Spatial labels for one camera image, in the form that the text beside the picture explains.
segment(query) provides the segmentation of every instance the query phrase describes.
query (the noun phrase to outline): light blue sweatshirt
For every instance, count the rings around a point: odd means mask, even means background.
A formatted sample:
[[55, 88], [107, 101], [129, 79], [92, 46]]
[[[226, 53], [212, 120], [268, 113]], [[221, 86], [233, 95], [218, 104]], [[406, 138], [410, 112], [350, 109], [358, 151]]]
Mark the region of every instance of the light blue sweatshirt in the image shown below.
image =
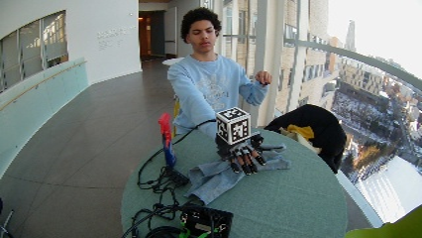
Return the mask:
[[[188, 133], [202, 122], [214, 119], [216, 112], [237, 107], [238, 94], [257, 106], [268, 91], [268, 86], [248, 79], [241, 65], [222, 56], [214, 61], [185, 57], [171, 66], [168, 78], [181, 102], [180, 114], [173, 121], [177, 134]], [[214, 138], [216, 123], [204, 124], [200, 130]]]

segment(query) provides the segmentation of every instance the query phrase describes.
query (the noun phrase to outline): curly dark hair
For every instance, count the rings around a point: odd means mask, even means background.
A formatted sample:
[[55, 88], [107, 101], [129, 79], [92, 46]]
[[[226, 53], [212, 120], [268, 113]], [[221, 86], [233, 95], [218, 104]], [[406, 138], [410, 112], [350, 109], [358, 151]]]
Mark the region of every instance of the curly dark hair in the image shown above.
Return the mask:
[[221, 21], [218, 19], [218, 15], [210, 9], [201, 7], [191, 10], [184, 16], [181, 33], [185, 43], [192, 24], [201, 20], [210, 21], [213, 28], [216, 29], [216, 35], [218, 36], [218, 32], [221, 31]]

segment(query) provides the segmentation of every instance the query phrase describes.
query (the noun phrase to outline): red object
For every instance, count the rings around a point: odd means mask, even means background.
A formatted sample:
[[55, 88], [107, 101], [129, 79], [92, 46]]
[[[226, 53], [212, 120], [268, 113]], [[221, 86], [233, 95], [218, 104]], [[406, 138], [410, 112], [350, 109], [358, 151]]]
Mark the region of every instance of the red object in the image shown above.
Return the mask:
[[167, 147], [169, 148], [172, 142], [172, 130], [171, 130], [171, 114], [164, 113], [159, 119], [159, 123], [161, 125], [161, 135], [167, 140]]

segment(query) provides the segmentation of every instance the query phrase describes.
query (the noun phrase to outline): robotic hand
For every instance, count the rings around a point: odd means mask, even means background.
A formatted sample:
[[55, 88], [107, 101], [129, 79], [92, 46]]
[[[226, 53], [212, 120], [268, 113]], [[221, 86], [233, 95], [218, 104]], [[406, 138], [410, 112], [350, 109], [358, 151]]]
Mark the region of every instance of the robotic hand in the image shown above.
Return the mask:
[[261, 166], [265, 166], [266, 161], [261, 153], [264, 151], [281, 152], [285, 149], [284, 144], [262, 145], [264, 138], [260, 133], [256, 133], [249, 139], [249, 143], [244, 140], [234, 145], [229, 145], [220, 136], [216, 136], [214, 139], [217, 144], [217, 153], [221, 156], [221, 159], [229, 162], [230, 168], [236, 173], [240, 172], [240, 165], [248, 176], [258, 172], [252, 159], [254, 159]]

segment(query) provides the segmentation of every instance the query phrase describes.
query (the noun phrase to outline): black cable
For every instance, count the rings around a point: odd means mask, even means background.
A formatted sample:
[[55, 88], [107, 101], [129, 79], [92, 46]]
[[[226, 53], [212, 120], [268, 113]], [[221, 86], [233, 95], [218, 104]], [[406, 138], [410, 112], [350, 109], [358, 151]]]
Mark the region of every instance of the black cable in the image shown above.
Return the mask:
[[[195, 130], [197, 130], [204, 124], [206, 124], [206, 123], [209, 123], [209, 122], [216, 122], [216, 120], [214, 120], [214, 119], [210, 119], [210, 120], [208, 120], [208, 121], [200, 123], [200, 125], [197, 125], [197, 126], [183, 136], [183, 138], [181, 138], [180, 140], [177, 140], [175, 143], [172, 143], [172, 145], [176, 145], [176, 144], [179, 144], [181, 141], [184, 141], [185, 138], [189, 136], [189, 134], [191, 134]], [[143, 188], [143, 187], [141, 187], [141, 184], [149, 184], [149, 183], [153, 183], [153, 182], [155, 182], [153, 180], [149, 180], [148, 182], [141, 182], [141, 174], [143, 174], [143, 171], [144, 171], [147, 165], [153, 161], [153, 159], [156, 158], [156, 156], [159, 156], [163, 151], [164, 151], [164, 149], [161, 148], [161, 149], [155, 153], [155, 155], [152, 155], [152, 157], [147, 160], [147, 162], [144, 163], [144, 165], [143, 165], [143, 167], [141, 167], [141, 169], [140, 169], [140, 171], [139, 171], [139, 173], [137, 173], [137, 185], [140, 186], [141, 189], [148, 189], [148, 188]]]
[[127, 232], [123, 234], [121, 238], [127, 237], [128, 234], [132, 232], [133, 229], [136, 229], [136, 227], [139, 226], [139, 224], [141, 224], [147, 219], [149, 219], [153, 215], [156, 215], [159, 212], [169, 209], [169, 208], [175, 208], [173, 206], [172, 207], [163, 207], [161, 209], [157, 209], [155, 210], [148, 216], [145, 216], [143, 219], [140, 219], [137, 222], [135, 222], [135, 224], [131, 226], [131, 228], [127, 230]]
[[[185, 138], [191, 135], [191, 133], [198, 129], [204, 124], [209, 123], [209, 122], [214, 122], [216, 120], [214, 119], [210, 119], [202, 123], [200, 123], [200, 125], [196, 126], [196, 128], [193, 128], [183, 137], [180, 140], [177, 140], [175, 143], [172, 143], [172, 145], [176, 145], [179, 144], [181, 141], [185, 140]], [[151, 221], [152, 221], [152, 217], [155, 215], [159, 215], [160, 217], [168, 219], [168, 220], [173, 220], [175, 217], [176, 217], [176, 211], [180, 209], [180, 202], [179, 200], [176, 199], [176, 193], [175, 193], [175, 189], [181, 186], [180, 184], [175, 184], [175, 187], [169, 187], [171, 186], [171, 182], [172, 182], [172, 175], [168, 175], [167, 172], [168, 172], [168, 168], [167, 167], [163, 167], [161, 168], [161, 172], [160, 172], [160, 176], [157, 179], [155, 180], [148, 180], [147, 182], [141, 182], [141, 174], [143, 174], [143, 171], [147, 167], [147, 165], [153, 161], [153, 159], [160, 155], [160, 153], [164, 152], [164, 149], [161, 148], [152, 156], [151, 158], [147, 160], [147, 162], [144, 163], [140, 171], [139, 171], [139, 174], [137, 174], [137, 185], [141, 189], [153, 189], [153, 192], [155, 193], [160, 193], [160, 201], [159, 203], [155, 204], [155, 210], [149, 210], [149, 209], [141, 209], [140, 211], [136, 212], [135, 216], [132, 217], [132, 227], [125, 231], [125, 233], [123, 234], [121, 237], [127, 237], [127, 235], [132, 232], [132, 237], [139, 237], [139, 230], [137, 230], [137, 226], [139, 224], [141, 224], [145, 220], [148, 220], [148, 228], [151, 230], [149, 234], [151, 235], [156, 235], [156, 234], [160, 234], [161, 232], [163, 233], [167, 233], [169, 234], [171, 230], [173, 231], [179, 231], [179, 234], [181, 233], [181, 230], [177, 229], [177, 228], [169, 228], [169, 229], [165, 229], [165, 228], [156, 228], [155, 232], [152, 232], [153, 230], [151, 229]], [[172, 197], [173, 197], [173, 205], [172, 206], [164, 206], [161, 201], [163, 201], [163, 194], [165, 193], [165, 191], [169, 191], [172, 193]], [[136, 219], [137, 219], [137, 216], [141, 214], [141, 213], [149, 213], [143, 219], [140, 219], [137, 222], [136, 222]], [[173, 213], [173, 216], [165, 216], [167, 213]]]
[[165, 238], [165, 237], [176, 238], [179, 236], [175, 237], [172, 234], [180, 235], [181, 232], [183, 230], [173, 226], [160, 226], [147, 234], [145, 238]]

